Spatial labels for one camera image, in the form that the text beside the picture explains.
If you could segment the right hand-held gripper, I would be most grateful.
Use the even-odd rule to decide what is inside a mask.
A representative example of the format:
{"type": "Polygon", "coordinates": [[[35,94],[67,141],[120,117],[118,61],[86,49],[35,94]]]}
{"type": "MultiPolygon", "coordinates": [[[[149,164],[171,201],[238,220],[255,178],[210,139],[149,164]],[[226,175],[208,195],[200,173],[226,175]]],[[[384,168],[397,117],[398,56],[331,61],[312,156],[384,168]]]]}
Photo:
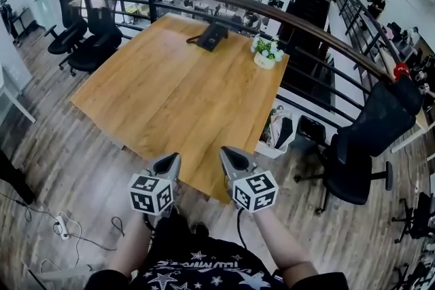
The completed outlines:
{"type": "Polygon", "coordinates": [[[256,213],[275,204],[277,182],[271,171],[258,165],[253,155],[236,147],[222,146],[220,162],[228,195],[238,207],[256,213]]]}

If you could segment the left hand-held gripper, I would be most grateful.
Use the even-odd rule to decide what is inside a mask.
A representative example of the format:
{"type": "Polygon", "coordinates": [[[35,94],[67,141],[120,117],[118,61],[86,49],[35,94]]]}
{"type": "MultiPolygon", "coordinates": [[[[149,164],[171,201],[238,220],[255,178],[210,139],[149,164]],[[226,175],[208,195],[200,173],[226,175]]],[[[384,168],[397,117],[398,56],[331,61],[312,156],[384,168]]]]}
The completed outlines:
{"type": "Polygon", "coordinates": [[[130,204],[134,211],[152,216],[169,216],[178,184],[181,156],[175,152],[153,159],[128,183],[130,204]]]}

